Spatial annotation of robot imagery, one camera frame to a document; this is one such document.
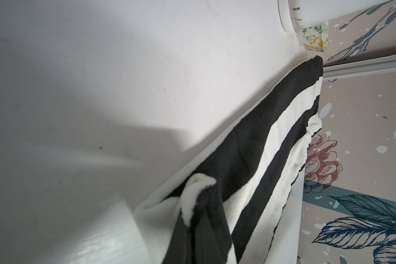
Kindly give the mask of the black white striped pillowcase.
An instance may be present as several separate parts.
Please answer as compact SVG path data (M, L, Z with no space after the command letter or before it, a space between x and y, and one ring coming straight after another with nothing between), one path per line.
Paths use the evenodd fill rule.
M264 263L322 127L323 60L293 68L134 211L137 264Z

